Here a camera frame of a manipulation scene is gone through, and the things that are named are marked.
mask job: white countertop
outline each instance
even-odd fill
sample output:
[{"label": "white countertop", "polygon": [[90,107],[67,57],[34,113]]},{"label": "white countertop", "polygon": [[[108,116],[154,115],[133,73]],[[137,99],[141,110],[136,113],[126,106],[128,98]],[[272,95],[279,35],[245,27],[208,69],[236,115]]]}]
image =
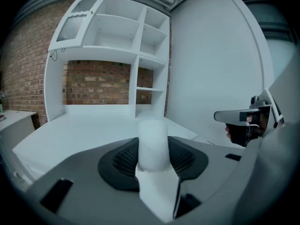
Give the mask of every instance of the white countertop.
[{"label": "white countertop", "polygon": [[[194,139],[197,134],[164,118],[168,135]],[[41,126],[14,149],[25,167],[44,174],[67,157],[108,143],[137,137],[138,119],[117,112],[66,113]]]},{"label": "white countertop", "polygon": [[3,121],[0,121],[0,132],[6,129],[7,127],[13,125],[17,121],[34,115],[35,112],[5,110],[3,114],[5,116],[5,119]]}]

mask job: cylindrical container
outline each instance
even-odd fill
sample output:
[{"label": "cylindrical container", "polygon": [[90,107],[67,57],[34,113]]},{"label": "cylindrical container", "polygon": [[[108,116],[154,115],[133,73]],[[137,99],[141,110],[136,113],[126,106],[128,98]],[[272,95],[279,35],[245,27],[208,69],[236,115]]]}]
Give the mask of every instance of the cylindrical container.
[{"label": "cylindrical container", "polygon": [[149,172],[170,167],[168,127],[163,120],[147,119],[138,123],[139,169]]}]

